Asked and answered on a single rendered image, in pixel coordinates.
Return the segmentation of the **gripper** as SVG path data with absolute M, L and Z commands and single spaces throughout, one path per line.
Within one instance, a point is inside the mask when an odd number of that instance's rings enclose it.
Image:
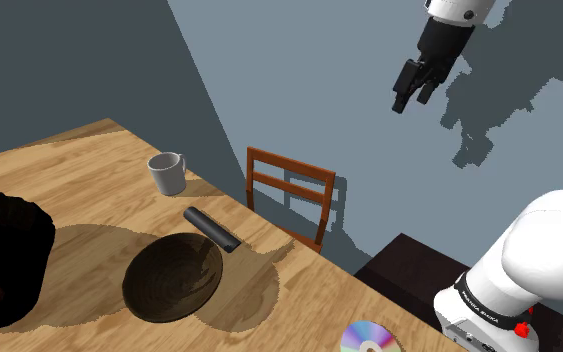
M 402 114 L 418 89 L 417 101 L 426 105 L 438 84 L 448 77 L 474 30 L 474 26 L 452 25 L 430 17 L 417 44 L 419 62 L 408 59 L 394 84 L 396 97 L 392 110 Z

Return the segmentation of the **brown wooden chair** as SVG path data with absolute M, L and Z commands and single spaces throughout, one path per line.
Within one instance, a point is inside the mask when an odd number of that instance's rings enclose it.
M 324 183 L 324 191 L 317 192 L 315 190 L 299 186 L 276 178 L 264 173 L 257 172 L 254 169 L 255 162 L 259 161 L 285 171 L 291 171 L 301 176 L 322 181 Z M 246 200 L 247 207 L 251 211 L 255 211 L 254 207 L 254 183 L 259 182 L 267 186 L 282 190 L 300 198 L 315 202 L 321 206 L 321 215 L 314 238 L 308 238 L 297 232 L 281 227 L 281 230 L 289 234 L 295 240 L 309 247 L 316 253 L 320 253 L 323 246 L 324 234 L 329 221 L 331 210 L 332 195 L 335 184 L 336 173 L 334 171 L 307 164 L 295 159 L 287 158 L 278 154 L 264 151 L 252 146 L 247 147 L 247 166 L 246 166 Z

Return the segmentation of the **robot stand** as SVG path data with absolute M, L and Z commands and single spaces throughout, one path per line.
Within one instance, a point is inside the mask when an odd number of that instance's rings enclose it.
M 434 296 L 468 267 L 401 233 L 364 265 L 355 277 L 436 330 Z M 538 303 L 532 327 L 539 352 L 563 352 L 563 315 Z

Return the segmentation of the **black cylinder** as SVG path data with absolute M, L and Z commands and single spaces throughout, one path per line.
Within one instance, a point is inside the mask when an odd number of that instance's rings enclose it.
M 225 252 L 232 253 L 241 245 L 241 241 L 224 229 L 214 219 L 201 212 L 196 207 L 188 207 L 183 212 L 184 218 L 210 238 Z

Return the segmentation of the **shiny compact disc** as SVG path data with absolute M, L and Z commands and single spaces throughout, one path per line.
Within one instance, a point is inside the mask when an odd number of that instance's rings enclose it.
M 372 321 L 356 321 L 343 332 L 340 352 L 403 352 L 394 335 Z

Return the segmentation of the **white mug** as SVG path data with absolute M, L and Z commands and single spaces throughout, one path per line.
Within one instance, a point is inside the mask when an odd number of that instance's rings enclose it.
M 183 154 L 162 152 L 147 162 L 158 191 L 166 196 L 181 193 L 186 188 L 186 158 Z

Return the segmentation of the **dark wooden bowl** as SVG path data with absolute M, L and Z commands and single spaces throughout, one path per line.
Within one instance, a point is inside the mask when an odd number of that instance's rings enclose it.
M 167 235 L 141 250 L 127 267 L 124 303 L 144 321 L 177 321 L 212 297 L 222 272 L 222 255 L 212 240 L 196 233 Z

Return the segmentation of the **black bag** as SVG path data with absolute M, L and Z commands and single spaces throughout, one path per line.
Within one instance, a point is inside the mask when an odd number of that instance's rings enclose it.
M 35 307 L 54 240 L 55 225 L 45 211 L 0 192 L 0 328 Z

